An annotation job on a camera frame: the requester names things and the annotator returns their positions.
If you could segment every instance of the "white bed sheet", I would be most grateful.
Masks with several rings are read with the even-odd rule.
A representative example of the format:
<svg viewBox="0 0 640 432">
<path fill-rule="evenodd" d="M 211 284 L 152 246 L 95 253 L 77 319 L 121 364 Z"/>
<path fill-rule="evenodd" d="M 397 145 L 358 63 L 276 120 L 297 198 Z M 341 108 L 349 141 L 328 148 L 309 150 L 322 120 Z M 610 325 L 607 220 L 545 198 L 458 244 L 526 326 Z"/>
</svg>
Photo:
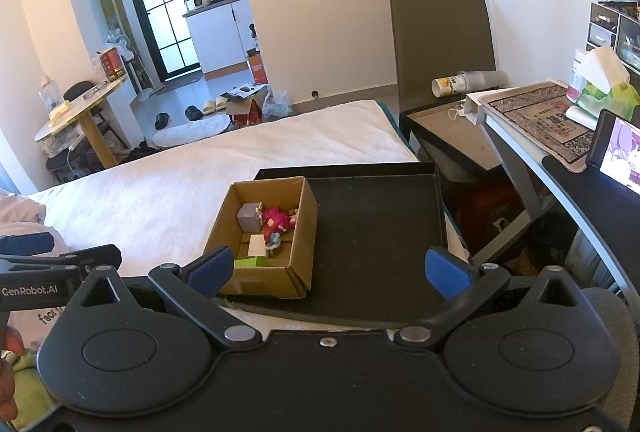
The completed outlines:
<svg viewBox="0 0 640 432">
<path fill-rule="evenodd" d="M 380 106 L 363 100 L 166 150 L 32 198 L 47 205 L 46 224 L 72 250 L 115 244 L 120 274 L 142 276 L 200 256 L 229 185 L 261 168 L 416 160 Z M 448 219 L 447 235 L 450 250 L 464 257 Z M 273 329 L 345 329 L 229 312 L 265 337 Z"/>
</svg>

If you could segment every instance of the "metal screw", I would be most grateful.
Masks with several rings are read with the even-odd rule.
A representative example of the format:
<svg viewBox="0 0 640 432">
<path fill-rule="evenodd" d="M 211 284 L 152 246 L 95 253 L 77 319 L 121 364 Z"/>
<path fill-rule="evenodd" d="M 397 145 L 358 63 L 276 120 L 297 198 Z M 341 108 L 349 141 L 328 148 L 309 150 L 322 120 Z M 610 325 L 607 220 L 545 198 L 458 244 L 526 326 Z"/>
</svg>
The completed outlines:
<svg viewBox="0 0 640 432">
<path fill-rule="evenodd" d="M 400 338 L 405 342 L 420 344 L 431 338 L 431 331 L 422 326 L 409 326 L 400 329 Z"/>
<path fill-rule="evenodd" d="M 248 342 L 254 336 L 255 329 L 249 326 L 232 326 L 225 330 L 225 338 L 231 342 Z"/>
<path fill-rule="evenodd" d="M 323 347 L 335 347 L 338 345 L 338 340 L 333 338 L 332 336 L 325 336 L 320 339 L 320 345 Z"/>
</svg>

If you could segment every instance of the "finger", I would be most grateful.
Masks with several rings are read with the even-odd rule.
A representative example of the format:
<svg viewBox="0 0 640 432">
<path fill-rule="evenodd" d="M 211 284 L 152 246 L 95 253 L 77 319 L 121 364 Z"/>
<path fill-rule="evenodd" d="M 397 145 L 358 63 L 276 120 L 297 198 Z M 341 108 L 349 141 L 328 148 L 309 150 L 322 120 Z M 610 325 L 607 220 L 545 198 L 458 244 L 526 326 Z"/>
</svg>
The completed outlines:
<svg viewBox="0 0 640 432">
<path fill-rule="evenodd" d="M 2 421 L 13 421 L 18 417 L 18 406 L 15 404 L 15 399 L 11 398 L 9 401 L 0 403 L 0 419 Z"/>
<path fill-rule="evenodd" d="M 11 400 L 14 393 L 14 368 L 8 361 L 0 360 L 0 404 Z"/>
<path fill-rule="evenodd" d="M 24 354 L 24 342 L 22 341 L 22 336 L 16 329 L 9 326 L 6 327 L 2 350 L 14 352 L 18 356 Z"/>
</svg>

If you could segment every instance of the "kitchen cabinet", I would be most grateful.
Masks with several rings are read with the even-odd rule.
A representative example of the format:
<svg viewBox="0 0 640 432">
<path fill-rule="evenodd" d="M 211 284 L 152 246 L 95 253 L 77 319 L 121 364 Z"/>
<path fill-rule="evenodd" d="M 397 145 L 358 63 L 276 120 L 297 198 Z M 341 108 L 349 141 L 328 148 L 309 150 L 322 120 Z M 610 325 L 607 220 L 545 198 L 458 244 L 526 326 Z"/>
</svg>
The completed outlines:
<svg viewBox="0 0 640 432">
<path fill-rule="evenodd" d="M 245 61 L 231 4 L 187 17 L 191 39 L 203 73 Z"/>
<path fill-rule="evenodd" d="M 249 26 L 254 23 L 254 16 L 251 13 L 251 5 L 249 4 L 249 0 L 239 0 L 238 2 L 234 2 L 231 7 L 234 10 L 242 48 L 246 54 L 249 49 L 255 48 L 254 37 L 251 33 L 251 29 L 249 29 Z"/>
</svg>

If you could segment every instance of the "kitchen countertop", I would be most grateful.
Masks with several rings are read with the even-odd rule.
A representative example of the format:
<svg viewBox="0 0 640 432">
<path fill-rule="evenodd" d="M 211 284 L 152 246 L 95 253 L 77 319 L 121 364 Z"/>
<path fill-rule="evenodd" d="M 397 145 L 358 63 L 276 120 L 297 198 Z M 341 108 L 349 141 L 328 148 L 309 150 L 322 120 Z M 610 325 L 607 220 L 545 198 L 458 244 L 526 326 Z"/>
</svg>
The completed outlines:
<svg viewBox="0 0 640 432">
<path fill-rule="evenodd" d="M 217 2 L 215 4 L 209 4 L 208 6 L 205 6 L 204 8 L 199 8 L 196 11 L 189 11 L 186 14 L 183 15 L 184 18 L 187 17 L 191 17 L 193 15 L 197 15 L 199 13 L 202 13 L 203 11 L 209 11 L 209 9 L 214 9 L 214 8 L 218 8 L 219 6 L 226 6 L 227 4 L 231 4 L 232 2 L 238 2 L 239 0 L 222 0 L 221 2 Z"/>
</svg>

